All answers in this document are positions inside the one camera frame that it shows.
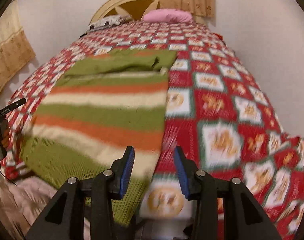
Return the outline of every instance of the pillow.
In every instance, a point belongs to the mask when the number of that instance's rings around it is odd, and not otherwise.
[[[112,26],[117,26],[122,23],[130,21],[132,18],[129,15],[111,15],[104,17],[96,22],[91,23],[88,26],[87,32],[97,31],[105,28],[109,28]]]
[[[193,23],[192,14],[177,9],[157,9],[143,16],[145,22]]]

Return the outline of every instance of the white wall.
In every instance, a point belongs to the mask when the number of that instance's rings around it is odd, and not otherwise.
[[[18,1],[37,57],[5,89],[4,103],[36,67],[76,40],[107,0]],[[216,0],[209,27],[256,77],[285,129],[304,136],[304,13],[295,0]]]
[[[216,26],[268,94],[285,130],[304,136],[304,12],[295,0],[217,0]]]
[[[93,14],[108,0],[18,0],[21,24],[36,53],[4,88],[0,104],[5,106],[12,94],[33,71],[84,33]]]

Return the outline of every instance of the bed sheet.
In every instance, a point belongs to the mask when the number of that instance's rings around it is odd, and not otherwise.
[[[36,176],[21,179],[16,185],[0,177],[0,221],[12,239],[27,234],[56,189]],[[90,240],[90,223],[84,219],[84,240]]]
[[[172,160],[180,145],[188,158],[214,177],[242,179],[283,239],[292,239],[304,211],[304,139],[283,131],[267,96],[234,51],[201,24],[131,22],[80,38],[38,68],[12,96],[10,102],[25,97],[27,103],[8,116],[14,131],[10,146],[77,60],[134,48],[177,51],[169,71],[163,149],[145,212],[168,218],[184,213]],[[2,161],[9,178],[20,174],[18,163],[17,155]],[[173,183],[173,191],[161,192],[164,182]],[[218,206],[222,214],[221,200]],[[222,235],[223,215],[219,219]]]

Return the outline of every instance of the black gripper frame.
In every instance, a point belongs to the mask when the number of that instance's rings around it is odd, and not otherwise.
[[[262,206],[240,179],[215,179],[199,171],[195,163],[191,165],[181,147],[176,149],[187,174],[189,192],[193,193],[188,200],[197,200],[191,240],[217,240],[217,198],[223,198],[225,240],[281,240]]]
[[[85,198],[91,198],[91,240],[116,240],[111,199],[120,200],[120,174],[134,148],[128,146],[122,159],[96,177],[69,178],[43,209],[26,240],[83,240]]]

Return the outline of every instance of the orange stripe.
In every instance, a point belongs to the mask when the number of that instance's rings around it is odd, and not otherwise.
[[[100,54],[100,55],[89,55],[89,58],[93,59],[103,59],[103,58],[109,58],[112,57],[111,54]]]
[[[167,91],[168,83],[161,82],[156,84],[144,84],[144,85],[120,85],[120,86],[101,86],[101,85],[93,85],[93,86],[78,86],[78,87],[54,87],[51,90],[52,94],[58,93],[111,93],[111,94],[119,94],[119,93],[151,93],[158,91]]]
[[[104,143],[117,147],[133,146],[143,151],[160,151],[163,132],[133,131],[116,127],[105,127],[76,120],[68,120],[50,115],[37,115],[34,124],[59,126],[75,130]]]

